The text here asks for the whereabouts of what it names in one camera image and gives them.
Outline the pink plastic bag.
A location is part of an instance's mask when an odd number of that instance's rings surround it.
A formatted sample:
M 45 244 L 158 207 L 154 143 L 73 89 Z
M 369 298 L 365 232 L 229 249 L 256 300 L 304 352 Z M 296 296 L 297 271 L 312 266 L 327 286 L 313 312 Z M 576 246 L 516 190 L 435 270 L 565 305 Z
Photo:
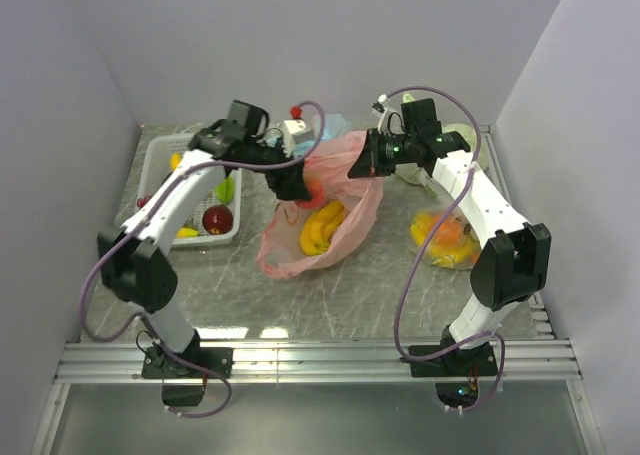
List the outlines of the pink plastic bag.
M 261 237 L 256 262 L 272 279 L 290 279 L 304 272 L 331 267 L 354 252 L 372 229 L 384 182 L 380 178 L 350 179 L 348 171 L 359 157 L 366 139 L 364 131 L 352 131 L 325 141 L 305 160 L 304 173 L 322 183 L 329 202 L 340 201 L 345 221 L 331 238 L 328 250 L 307 256 L 299 245 L 299 236 L 311 214 L 292 201 L 279 201 L 274 215 Z

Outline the yellow banana bunch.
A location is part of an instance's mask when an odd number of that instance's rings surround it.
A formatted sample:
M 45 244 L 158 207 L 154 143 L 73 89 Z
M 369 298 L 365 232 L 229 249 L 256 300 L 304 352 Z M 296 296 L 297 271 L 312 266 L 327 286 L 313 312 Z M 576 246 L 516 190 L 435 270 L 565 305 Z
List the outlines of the yellow banana bunch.
M 345 207 L 336 200 L 312 213 L 306 220 L 299 236 L 299 246 L 306 256 L 325 253 L 331 240 L 345 219 Z

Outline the green starfruit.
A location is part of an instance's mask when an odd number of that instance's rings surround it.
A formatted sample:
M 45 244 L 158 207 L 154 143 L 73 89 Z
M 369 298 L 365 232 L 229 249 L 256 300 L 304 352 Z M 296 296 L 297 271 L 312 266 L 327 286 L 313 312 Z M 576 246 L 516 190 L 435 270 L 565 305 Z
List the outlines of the green starfruit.
M 235 196 L 235 182 L 232 174 L 228 175 L 219 185 L 214 189 L 214 195 L 216 199 L 224 205 L 229 205 Z

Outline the red apple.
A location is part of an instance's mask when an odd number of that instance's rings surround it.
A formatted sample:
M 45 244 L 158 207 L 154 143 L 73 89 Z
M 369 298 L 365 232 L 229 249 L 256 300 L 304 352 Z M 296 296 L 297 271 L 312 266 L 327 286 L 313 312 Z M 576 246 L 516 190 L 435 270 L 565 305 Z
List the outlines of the red apple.
M 211 206 L 203 213 L 201 223 L 210 235 L 227 234 L 233 228 L 233 213 L 226 205 Z

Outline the single yellow banana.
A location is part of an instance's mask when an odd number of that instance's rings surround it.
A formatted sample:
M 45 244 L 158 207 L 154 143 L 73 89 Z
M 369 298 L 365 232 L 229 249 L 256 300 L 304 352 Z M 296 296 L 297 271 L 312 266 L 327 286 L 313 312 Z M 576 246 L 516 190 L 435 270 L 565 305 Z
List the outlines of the single yellow banana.
M 175 171 L 179 167 L 181 161 L 182 161 L 182 154 L 178 152 L 173 153 L 170 158 L 171 171 Z

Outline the red grape bunch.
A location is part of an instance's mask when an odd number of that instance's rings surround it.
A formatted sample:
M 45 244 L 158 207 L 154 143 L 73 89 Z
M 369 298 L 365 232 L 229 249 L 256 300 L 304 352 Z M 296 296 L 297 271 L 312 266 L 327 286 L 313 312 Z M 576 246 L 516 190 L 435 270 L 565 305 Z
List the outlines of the red grape bunch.
M 151 199 L 151 196 L 144 196 L 136 200 L 136 208 L 142 209 Z

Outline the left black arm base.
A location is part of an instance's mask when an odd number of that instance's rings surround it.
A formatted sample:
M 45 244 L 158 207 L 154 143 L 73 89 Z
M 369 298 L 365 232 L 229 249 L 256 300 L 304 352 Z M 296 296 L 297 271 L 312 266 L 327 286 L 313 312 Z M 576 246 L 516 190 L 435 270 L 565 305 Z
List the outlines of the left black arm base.
M 180 360 L 168 355 L 161 346 L 152 345 L 145 350 L 141 378 L 162 382 L 161 399 L 165 408 L 184 418 L 205 418 L 224 410 L 232 398 L 229 378 L 234 350 L 231 347 L 200 348 L 195 360 Z M 226 388 L 220 405 L 209 412 L 195 413 L 204 400 L 208 383 L 219 380 Z

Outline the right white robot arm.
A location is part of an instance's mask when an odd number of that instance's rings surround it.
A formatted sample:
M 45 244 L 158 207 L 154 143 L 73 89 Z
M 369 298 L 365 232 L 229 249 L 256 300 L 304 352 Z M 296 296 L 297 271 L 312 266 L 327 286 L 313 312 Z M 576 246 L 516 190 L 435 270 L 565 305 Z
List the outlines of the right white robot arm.
M 380 120 L 366 132 L 349 177 L 384 177 L 400 165 L 416 165 L 451 197 L 444 214 L 460 212 L 481 248 L 470 273 L 470 299 L 444 329 L 440 350 L 429 355 L 399 352 L 408 362 L 440 362 L 449 373 L 462 374 L 479 359 L 504 318 L 545 286 L 551 234 L 510 205 L 477 163 L 481 146 L 444 129 L 433 99 L 404 102 L 396 112 L 382 96 L 374 107 Z M 401 121 L 398 133 L 386 125 L 395 114 Z

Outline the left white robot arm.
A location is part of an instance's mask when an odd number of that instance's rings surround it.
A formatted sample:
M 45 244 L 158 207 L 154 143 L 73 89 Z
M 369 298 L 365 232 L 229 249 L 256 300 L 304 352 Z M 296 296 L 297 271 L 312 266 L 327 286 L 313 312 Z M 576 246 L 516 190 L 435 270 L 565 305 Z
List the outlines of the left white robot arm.
M 278 198 L 308 201 L 304 159 L 294 154 L 296 136 L 319 139 L 302 119 L 303 105 L 278 124 L 255 105 L 235 100 L 228 114 L 196 132 L 181 162 L 151 199 L 121 226 L 98 236 L 94 273 L 120 301 L 136 308 L 154 345 L 177 376 L 206 369 L 200 337 L 174 299 L 178 276 L 168 254 L 196 206 L 236 169 L 265 176 Z

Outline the green tied plastic bag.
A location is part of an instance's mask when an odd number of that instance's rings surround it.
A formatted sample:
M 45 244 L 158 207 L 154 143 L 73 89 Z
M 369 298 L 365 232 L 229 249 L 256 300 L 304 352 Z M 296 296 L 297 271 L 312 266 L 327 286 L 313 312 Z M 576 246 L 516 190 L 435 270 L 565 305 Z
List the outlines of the green tied plastic bag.
M 469 144 L 471 151 L 474 151 L 476 149 L 476 132 L 471 125 L 465 123 L 450 123 L 443 124 L 442 129 L 444 133 L 458 132 Z M 485 173 L 488 173 L 489 152 L 484 144 L 481 144 L 481 150 L 479 152 L 476 163 Z M 427 176 L 426 172 L 416 164 L 400 165 L 396 169 L 395 176 L 409 185 L 423 187 L 426 190 L 427 194 L 436 202 L 442 201 L 444 196 L 446 195 L 446 193 L 441 190 L 439 186 Z

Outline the blue tied plastic bag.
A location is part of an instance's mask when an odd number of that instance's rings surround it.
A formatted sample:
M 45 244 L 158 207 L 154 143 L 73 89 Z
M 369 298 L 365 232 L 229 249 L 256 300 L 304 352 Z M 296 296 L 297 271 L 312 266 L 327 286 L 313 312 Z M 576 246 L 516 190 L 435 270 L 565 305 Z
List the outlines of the blue tied plastic bag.
M 276 127 L 276 125 L 278 123 L 271 124 L 269 126 L 269 128 L 267 129 L 266 134 L 263 137 L 263 142 L 267 146 L 272 147 L 272 148 L 275 148 L 277 146 L 282 145 L 281 132 Z M 316 136 L 318 134 L 321 135 L 321 140 L 322 141 L 329 141 L 329 140 L 332 140 L 332 139 L 334 139 L 336 137 L 345 135 L 352 128 L 351 123 L 348 122 L 342 115 L 339 115 L 339 114 L 328 114 L 328 115 L 326 115 L 325 118 L 324 118 L 324 128 L 323 128 L 323 130 L 320 130 L 320 128 L 321 128 L 321 120 L 320 120 L 318 115 L 316 115 L 316 116 L 314 116 L 312 118 L 311 123 L 308 123 L 308 122 L 306 122 L 306 123 L 313 128 Z

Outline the clear bag of fruits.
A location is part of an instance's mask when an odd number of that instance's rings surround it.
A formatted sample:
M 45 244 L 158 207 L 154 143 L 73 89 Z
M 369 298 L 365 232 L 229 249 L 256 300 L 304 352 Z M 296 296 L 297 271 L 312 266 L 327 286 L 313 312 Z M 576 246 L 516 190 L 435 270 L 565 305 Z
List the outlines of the clear bag of fruits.
M 442 213 L 419 211 L 409 226 L 409 235 L 416 249 L 440 219 Z M 462 215 L 450 215 L 435 232 L 427 245 L 423 259 L 431 265 L 452 269 L 471 269 L 481 252 L 479 240 L 471 225 Z

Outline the small yellow mango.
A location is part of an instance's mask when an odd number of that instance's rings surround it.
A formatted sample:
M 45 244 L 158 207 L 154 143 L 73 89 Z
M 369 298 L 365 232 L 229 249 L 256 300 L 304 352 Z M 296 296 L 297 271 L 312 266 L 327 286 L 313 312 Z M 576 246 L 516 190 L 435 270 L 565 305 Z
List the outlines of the small yellow mango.
M 195 238 L 199 236 L 199 231 L 193 228 L 189 228 L 189 227 L 183 227 L 181 228 L 177 234 L 176 237 L 178 239 L 184 239 L 184 238 Z

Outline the white plastic basket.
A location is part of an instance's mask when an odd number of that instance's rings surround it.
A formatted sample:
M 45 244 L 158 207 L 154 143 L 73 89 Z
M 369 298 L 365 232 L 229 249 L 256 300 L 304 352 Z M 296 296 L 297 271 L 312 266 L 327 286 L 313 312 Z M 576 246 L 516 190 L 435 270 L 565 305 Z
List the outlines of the white plastic basket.
M 170 168 L 171 155 L 176 152 L 184 154 L 192 138 L 191 133 L 185 133 L 160 136 L 150 142 L 138 187 L 139 198 L 151 196 L 151 202 L 157 201 L 173 179 L 173 171 Z M 216 199 L 214 189 L 230 174 L 234 177 L 235 196 L 226 206 L 233 213 L 233 228 L 227 234 L 210 235 L 203 229 L 201 218 L 209 207 L 224 205 Z M 239 169 L 227 173 L 222 166 L 213 166 L 194 172 L 171 192 L 153 215 L 152 222 L 168 224 L 162 232 L 163 239 L 168 238 L 169 231 L 173 228 L 179 230 L 189 227 L 199 231 L 199 236 L 195 238 L 175 238 L 172 241 L 174 248 L 227 245 L 240 227 L 241 182 L 242 171 Z

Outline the aluminium mounting rail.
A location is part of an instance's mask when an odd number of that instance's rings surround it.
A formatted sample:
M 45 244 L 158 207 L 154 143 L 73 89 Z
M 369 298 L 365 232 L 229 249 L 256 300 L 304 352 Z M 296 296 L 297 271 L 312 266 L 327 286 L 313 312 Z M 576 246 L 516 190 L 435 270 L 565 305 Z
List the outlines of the aluminium mounting rail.
M 492 342 L 504 363 L 506 381 L 579 380 L 582 377 L 571 344 L 566 340 Z M 328 341 L 209 340 L 202 348 L 231 347 L 234 384 L 329 384 L 435 381 L 413 378 L 410 365 L 389 340 Z M 54 381 L 57 384 L 157 383 L 141 378 L 144 355 L 134 344 L 69 344 Z

